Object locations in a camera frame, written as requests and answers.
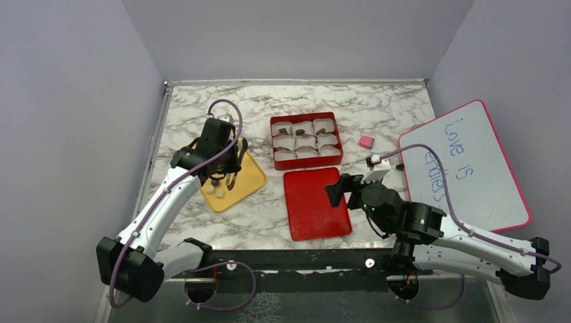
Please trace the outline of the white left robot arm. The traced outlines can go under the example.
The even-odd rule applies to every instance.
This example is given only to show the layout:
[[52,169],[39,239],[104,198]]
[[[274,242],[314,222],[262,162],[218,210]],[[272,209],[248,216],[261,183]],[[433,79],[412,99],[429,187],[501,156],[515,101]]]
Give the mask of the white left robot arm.
[[241,123],[208,118],[201,136],[174,153],[163,182],[138,216],[117,237],[100,240],[96,256],[112,307],[122,306],[115,291],[147,302],[166,279],[186,270],[198,277],[211,270],[207,244],[189,239],[163,251],[159,247],[182,208],[208,179],[241,170],[241,131]]

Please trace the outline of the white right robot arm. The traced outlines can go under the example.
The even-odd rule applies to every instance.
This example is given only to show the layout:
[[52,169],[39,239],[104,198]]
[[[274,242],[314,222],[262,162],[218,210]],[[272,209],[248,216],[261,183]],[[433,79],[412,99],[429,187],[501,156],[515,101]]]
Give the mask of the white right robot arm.
[[404,201],[381,181],[366,182],[362,175],[342,174],[325,191],[333,207],[349,193],[348,209],[363,211],[383,238],[395,236],[389,259],[380,266],[388,275],[452,272],[485,279],[530,300],[542,300],[551,287],[551,273],[544,267],[546,239],[511,239],[476,227],[464,230],[443,210]]

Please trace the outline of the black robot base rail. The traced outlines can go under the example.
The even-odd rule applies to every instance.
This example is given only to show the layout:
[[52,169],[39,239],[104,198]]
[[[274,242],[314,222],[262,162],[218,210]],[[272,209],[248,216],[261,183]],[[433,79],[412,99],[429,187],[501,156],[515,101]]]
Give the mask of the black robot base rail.
[[202,253],[167,277],[218,293],[311,293],[329,291],[388,291],[388,277],[427,275],[412,265],[411,250],[396,248],[216,250],[190,239]]

